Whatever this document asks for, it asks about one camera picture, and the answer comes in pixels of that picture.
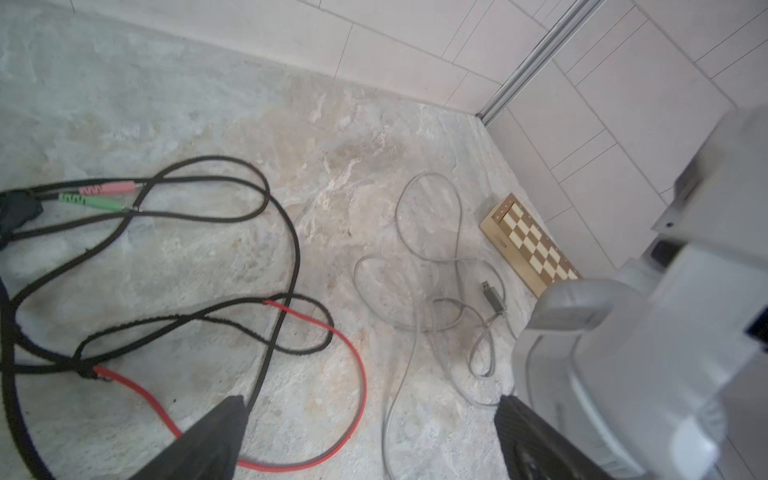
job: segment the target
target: green audio plug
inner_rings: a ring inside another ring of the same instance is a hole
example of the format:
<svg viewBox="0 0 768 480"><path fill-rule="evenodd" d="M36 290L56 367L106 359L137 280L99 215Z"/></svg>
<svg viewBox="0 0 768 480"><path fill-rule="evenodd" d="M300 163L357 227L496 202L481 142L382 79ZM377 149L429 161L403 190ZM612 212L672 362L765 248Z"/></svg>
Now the green audio plug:
<svg viewBox="0 0 768 480"><path fill-rule="evenodd" d="M58 200L66 204L79 204L86 207L98 208L99 210L109 210L113 212L122 212L125 210L136 210L133 207L125 207L122 202L114 198L106 197L84 197L77 194L59 194Z"/></svg>

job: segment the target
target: marble floor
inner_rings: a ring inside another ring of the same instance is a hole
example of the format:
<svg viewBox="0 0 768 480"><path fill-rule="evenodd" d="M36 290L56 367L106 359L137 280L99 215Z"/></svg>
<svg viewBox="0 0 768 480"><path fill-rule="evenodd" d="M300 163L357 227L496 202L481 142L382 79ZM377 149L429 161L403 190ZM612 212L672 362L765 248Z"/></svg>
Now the marble floor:
<svg viewBox="0 0 768 480"><path fill-rule="evenodd" d="M521 329L535 299L477 226L509 192L534 213L528 197L472 116L65 9L0 4L0 189L149 176L199 154L240 157L264 172L299 234L297 291L329 308L366 364L368 406L354 436L328 462L281 478L384 478L382 420L412 334L394 330L365 307L353 288L355 262L367 253L399 262L417 285L417 300L455 294L452 267L418 261L400 242L393 219L410 178L425 170L442 173L463 202L460 254L498 266L512 325ZM201 171L245 175L221 165L190 169ZM406 198L405 235L425 251L449 255L458 205L445 185L429 181ZM258 201L236 188L168 187L153 191L147 208L231 215ZM36 224L83 214L72 205L46 208ZM106 222L13 243L0 253L0 276L13 294L112 228ZM86 335L116 323L283 291L292 258L287 230L272 207L255 220L226 226L141 218L105 252L25 302L18 321L40 344L71 353ZM468 301L489 315L479 284L493 281L492 274L475 265L462 266L462 274ZM263 306L226 314L260 333L276 318ZM459 383L492 401L511 391L513 340L496 331L498 372L479 382L465 361L478 332L473 321L443 334L442 347ZM287 321L280 340L301 346L321 335ZM506 478L493 412L458 397L426 338L420 343L389 440L396 474ZM110 345L93 345L92 352ZM186 429L224 397L250 391L264 350L235 330L190 324L106 367L156 395ZM22 352L18 357L28 360ZM32 437L56 478L129 478L172 441L143 401L117 384L75 374L21 376L18 384ZM343 432L358 395L353 361L338 340L313 356L277 353L242 454L263 462L317 455ZM3 478L28 478L5 422L0 453ZM238 469L236 478L272 475Z"/></svg>

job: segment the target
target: folding chess box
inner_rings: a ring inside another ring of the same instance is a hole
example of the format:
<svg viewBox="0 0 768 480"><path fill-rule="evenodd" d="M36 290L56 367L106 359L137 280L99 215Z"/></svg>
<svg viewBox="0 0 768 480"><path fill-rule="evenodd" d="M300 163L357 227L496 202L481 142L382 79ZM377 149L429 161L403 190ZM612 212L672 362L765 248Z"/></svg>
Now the folding chess box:
<svg viewBox="0 0 768 480"><path fill-rule="evenodd" d="M581 278L512 194L496 205L480 223L480 230L536 297L555 282Z"/></svg>

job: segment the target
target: gray cable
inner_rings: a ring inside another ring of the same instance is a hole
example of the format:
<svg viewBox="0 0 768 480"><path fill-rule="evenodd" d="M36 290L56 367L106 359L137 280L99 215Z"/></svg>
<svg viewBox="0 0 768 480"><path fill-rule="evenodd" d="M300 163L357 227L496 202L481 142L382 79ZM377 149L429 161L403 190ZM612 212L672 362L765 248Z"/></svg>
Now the gray cable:
<svg viewBox="0 0 768 480"><path fill-rule="evenodd" d="M373 304L366 298L365 295L363 295L362 290L360 289L359 282L358 282L358 273L360 269L360 265L362 265L367 260L379 260L384 262L386 266L390 266L402 277L402 279L405 281L406 286L408 287L408 293L411 296L411 301L413 302L413 322L414 325L410 326L405 323L399 322L395 319L389 318L387 315L382 314L379 312ZM357 293L360 294L360 297L362 298L362 301L368 306L368 308L371 309L380 319L386 321L387 323L393 325L395 328L399 329L408 329L413 331L413 349L411 349L411 356L408 358L408 365L406 366L405 372L402 374L402 380L400 380L400 386L397 388L397 393L395 393L394 398L392 398L392 405L389 406L389 411L386 414L386 419L384 420L384 428L382 429L382 457L384 458L384 469L386 471L387 476L394 480L395 479L395 473L392 471L392 466L389 463L389 446L387 445L387 436L389 434L389 424L392 423L392 414L395 411L395 407L397 406L397 402L400 400L400 395L402 394L403 387L406 386L406 379L408 379L408 373L411 370L411 365L413 364L413 360L416 358L416 352L419 349L419 334L421 333L421 322L419 320L419 309L416 308L416 298L413 296L413 289L411 288L410 284L408 283L408 280L400 270L398 270L396 267L394 267L386 258L380 256L380 255L365 255L360 260L357 260L357 263L355 264L355 272L353 274L353 283L355 284L355 289L357 290Z"/></svg>
<svg viewBox="0 0 768 480"><path fill-rule="evenodd" d="M456 230L456 243L455 243L455 249L454 249L453 257L449 257L449 258L434 258L434 257L428 257L425 254L422 254L422 253L418 252L414 247L411 246L410 243L408 243L408 241L406 240L405 236L403 235L402 229L400 227L399 214L400 214L400 208L401 208L401 205L402 205L403 198L405 197L405 195L408 192L409 188L417 180L419 180L419 179L421 179L423 177L427 177L427 176L434 176L434 177L442 178L448 185L451 186L451 188L453 190L453 193L456 196L456 200L458 201L458 211L459 211L459 213L458 213L458 228ZM448 381L451 383L451 385L453 386L454 390L464 400L466 400L467 403L469 403L470 405L476 406L478 408L481 408L481 409L494 409L494 408L496 408L498 406L498 403L482 403L482 402L478 402L477 400L474 400L472 397L470 397L467 394L467 392L464 391L464 389L458 384L458 382L456 382L456 379L451 374L451 371L450 371L450 368L449 368L449 365L448 365L447 361L443 358L442 354L439 352L439 349L437 348L437 339L436 339L437 332L445 331L445 330L448 330L448 329L451 329L451 328L457 326L462 321L462 316L463 316L463 313L464 313L465 309L473 312L480 319L482 325L484 326L484 329L483 329L483 332L481 333L481 335L477 338L477 340L473 344L472 350L469 353L469 357L468 357L467 363L468 363L469 371L470 371L470 373L473 376L475 376L476 378L479 378L479 379L484 379L484 378L488 378L488 377L492 376L494 371L495 371L495 347L494 347L494 343L493 343L493 336L491 334L491 327L494 325L495 321L499 317L503 316L505 318L505 323L506 323L507 327L509 328L509 332L512 334L512 336L515 339L517 339L517 336L512 331L511 325L509 323L509 318L507 317L506 312L496 313L496 314L494 314L493 316L491 316L488 319L483 319L482 315L480 315L480 313L474 307L472 307L471 305L467 304L464 301L464 284L462 282L461 273L459 272L459 269L458 269L459 262L477 262L477 263L485 264L496 275L496 278L498 279L499 285L501 285L501 288L502 288L502 299L505 302L506 302L506 297L507 297L507 291L506 291L506 287L504 285L504 280L502 279L502 276L495 269L495 267L493 265L491 265L488 261L482 260L482 259L479 259L479 258L474 258L474 257L459 257L458 256L458 242L459 242L459 239L460 239L460 236L461 236L462 221L463 221L463 218L464 218L463 210L464 209L463 209L463 205L462 205L462 199L458 195L458 189L456 188L456 186L445 175L439 174L437 172L429 172L429 171L422 172L422 173L416 175L415 177L413 177L410 180L410 182L407 183L406 187L403 188L402 193L400 194L400 197L397 200L397 205L395 207L395 228L397 229L398 237L403 242L403 244L406 246L408 251L411 252L416 257L418 257L419 259L427 261L427 262L433 262L433 263L453 263L454 264L454 268L455 268L455 272L456 272L456 284L458 286L459 298L455 298L455 297L451 297L451 296L434 297L434 298L432 298L432 299L430 299L428 301L428 305L430 307L430 310L433 313L434 313L434 310L432 309L432 306L434 305L434 303L440 302L440 301L447 301L447 302L454 303L455 305L460 306L461 309L459 310L459 313L458 313L456 318L454 318L453 320L451 320L447 324L445 324L443 326L440 326L440 327L436 326L434 314L432 315L432 328L429 329L429 332L432 333L432 335L430 336L430 340L431 340L431 343L432 343L432 349L434 351L435 358L437 359L438 363L440 364L443 372L445 373L445 376L448 378ZM362 266L362 264L365 263L367 260L379 260L379 261L384 262L384 264L386 266L392 267L398 273L398 275L400 275L402 277L402 279L405 281L406 286L407 286L408 291L409 291L409 295L411 296L412 304L413 304L414 325L410 325L408 323L404 323L404 322L399 321L397 319L389 318L387 315L381 313L380 311L378 311L374 307L373 302L368 297L366 297L366 295L362 292L362 289L360 288L360 285L359 285L359 271L360 271L360 267ZM413 288L411 288L411 286L410 286L408 280L406 279L406 277L404 275L402 275L402 273L397 268L392 266L392 264L385 257L382 257L380 255L370 254L370 255L365 255L364 257L362 257L359 260L357 260L357 263L355 263L355 269L354 269L354 272L353 272L353 284L355 286L355 289L357 290L357 293L360 295L360 298L365 303L365 305L368 308L370 308L371 311L374 312L380 319L382 319L385 322L389 323L390 325L392 325L396 329L402 329L402 330L407 330L407 331L413 331L414 332L414 336L413 336L413 349L411 350L411 356L410 356L410 358L408 360L408 365L406 366L406 370L405 370L405 372L402 375L402 380L400 381L400 386L397 389L397 393L395 394L394 398L392 399L392 405L389 406L389 411L387 412L386 418L384 420L384 426L383 426L383 429L382 429L382 457L383 457L383 460L384 460L384 469L386 471L387 476L390 478L390 480L396 480L395 474L392 471L392 466L389 463L389 447L387 446L387 437L388 437L388 434L389 434L389 426L390 426L390 423L392 422L392 414L395 411L395 407L397 405L397 402L400 400L400 396L402 394L403 387L406 384L406 380L408 378L408 374L410 372L411 365L413 363L414 358L416 357L416 351L418 349L418 343L419 343L419 334L422 333L422 332L426 332L427 330L425 329L425 327L422 327L422 324L421 324L421 321L420 321L420 318L419 318L420 317L419 309L417 307L417 301L416 301L416 298L415 298L414 293L413 293L414 292ZM478 346L479 346L480 342L483 339L485 339L488 342L488 347L490 349L490 357L491 358L490 358L490 362L489 362L490 365L488 367L488 371L486 373L478 374L472 368L472 361L475 358L475 354L477 353Z"/></svg>

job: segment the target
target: white wall tile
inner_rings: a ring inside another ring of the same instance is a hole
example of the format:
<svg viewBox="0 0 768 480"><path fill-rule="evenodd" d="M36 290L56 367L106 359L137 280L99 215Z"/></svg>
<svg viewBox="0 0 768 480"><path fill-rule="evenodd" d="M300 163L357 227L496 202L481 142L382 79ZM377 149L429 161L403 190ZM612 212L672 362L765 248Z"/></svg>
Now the white wall tile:
<svg viewBox="0 0 768 480"><path fill-rule="evenodd" d="M647 18L637 8L632 8L603 38L590 48L576 65L566 72L568 80L578 85L598 65L608 58L619 45L626 41L638 28L645 23Z"/></svg>
<svg viewBox="0 0 768 480"><path fill-rule="evenodd" d="M448 108L476 114L488 103L500 84L469 72L445 104Z"/></svg>
<svg viewBox="0 0 768 480"><path fill-rule="evenodd" d="M563 71L571 70L633 6L630 0L607 0L560 48L554 62Z"/></svg>
<svg viewBox="0 0 768 480"><path fill-rule="evenodd" d="M661 196L661 200L663 200L664 203L667 205L671 204L672 200L674 200L674 188L661 192L659 196Z"/></svg>
<svg viewBox="0 0 768 480"><path fill-rule="evenodd" d="M560 185L616 267L656 237L664 202L618 144Z"/></svg>
<svg viewBox="0 0 768 480"><path fill-rule="evenodd" d="M657 192L672 187L723 113L733 108L650 22L578 90Z"/></svg>
<svg viewBox="0 0 768 480"><path fill-rule="evenodd" d="M552 174L554 175L555 180L562 182L576 170L593 161L598 155L613 147L615 144L616 140L614 140L611 134L608 133L608 130L603 130L589 140L589 142L584 144L583 147L568 155L565 160L552 168Z"/></svg>
<svg viewBox="0 0 768 480"><path fill-rule="evenodd" d="M440 56L475 0L323 0L322 7Z"/></svg>
<svg viewBox="0 0 768 480"><path fill-rule="evenodd" d="M493 120L488 132L544 221L571 206L507 108Z"/></svg>
<svg viewBox="0 0 768 480"><path fill-rule="evenodd" d="M561 0L545 0L543 4L541 4L541 7L536 11L536 15L533 16L534 20L536 20L539 23L543 23L544 19L547 18L547 15L549 15L552 10L556 6L558 6L558 3Z"/></svg>
<svg viewBox="0 0 768 480"><path fill-rule="evenodd" d="M350 23L299 2L77 0L75 10L333 75Z"/></svg>
<svg viewBox="0 0 768 480"><path fill-rule="evenodd" d="M447 61L354 25L336 77L444 105L466 73Z"/></svg>
<svg viewBox="0 0 768 480"><path fill-rule="evenodd" d="M525 13L529 14L531 17L538 12L539 8L544 4L546 0L509 0L510 2L516 4L523 10L525 10Z"/></svg>
<svg viewBox="0 0 768 480"><path fill-rule="evenodd" d="M547 18L545 18L541 24L544 26L544 28L554 27L554 24L558 23L560 17L562 17L573 4L574 0L560 0L560 3L558 3L552 9L552 11L549 12L549 15L547 15Z"/></svg>
<svg viewBox="0 0 768 480"><path fill-rule="evenodd" d="M717 467L725 480L757 480L728 437L720 445L720 459L717 460Z"/></svg>
<svg viewBox="0 0 768 480"><path fill-rule="evenodd" d="M503 84L545 33L509 0L494 0L454 63Z"/></svg>
<svg viewBox="0 0 768 480"><path fill-rule="evenodd" d="M509 108L549 168L604 128L551 62L512 99Z"/></svg>
<svg viewBox="0 0 768 480"><path fill-rule="evenodd" d="M768 104L768 41L712 80L740 107Z"/></svg>
<svg viewBox="0 0 768 480"><path fill-rule="evenodd" d="M768 0L636 0L694 61L765 8Z"/></svg>
<svg viewBox="0 0 768 480"><path fill-rule="evenodd" d="M475 30L475 27L478 26L478 23L480 23L483 15L488 11L491 3L493 3L493 0L477 0L475 2L472 6L472 10L467 14L467 18L462 22L462 26L458 28L456 34L453 35L451 43L442 54L442 57L445 60L454 61L456 59L456 55L462 50L462 47L469 39L469 35L471 35Z"/></svg>
<svg viewBox="0 0 768 480"><path fill-rule="evenodd" d="M768 10L756 16L696 62L710 78L730 67L739 58L768 40Z"/></svg>
<svg viewBox="0 0 768 480"><path fill-rule="evenodd" d="M545 223L552 240L584 278L609 278L616 272L573 207Z"/></svg>

